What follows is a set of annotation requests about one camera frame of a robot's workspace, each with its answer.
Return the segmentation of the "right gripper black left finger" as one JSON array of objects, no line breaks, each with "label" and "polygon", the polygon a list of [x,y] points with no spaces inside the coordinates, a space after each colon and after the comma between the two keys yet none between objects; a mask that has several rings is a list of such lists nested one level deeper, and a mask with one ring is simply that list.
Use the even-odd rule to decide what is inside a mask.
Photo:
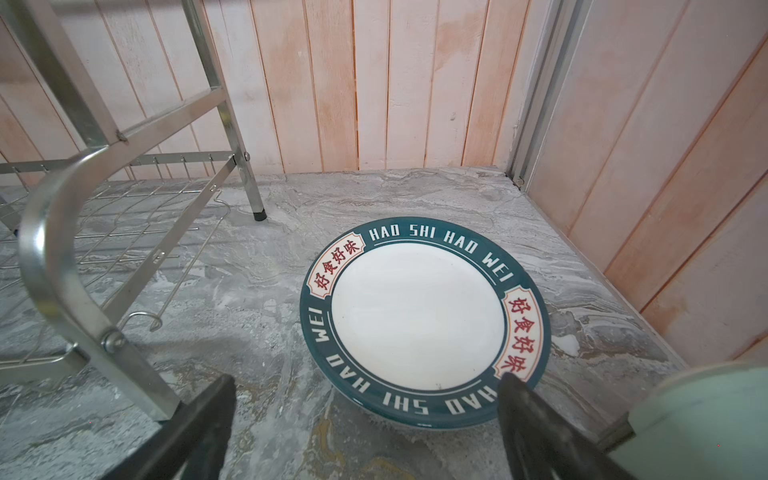
[{"label": "right gripper black left finger", "polygon": [[224,466],[236,410],[236,383],[222,375],[106,479],[217,479]]}]

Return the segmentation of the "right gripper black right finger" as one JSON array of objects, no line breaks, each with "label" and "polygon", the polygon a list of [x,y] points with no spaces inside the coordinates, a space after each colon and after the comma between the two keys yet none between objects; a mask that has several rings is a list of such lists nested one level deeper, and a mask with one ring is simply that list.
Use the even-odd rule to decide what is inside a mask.
[{"label": "right gripper black right finger", "polygon": [[516,375],[498,385],[498,420],[514,479],[630,479]]}]

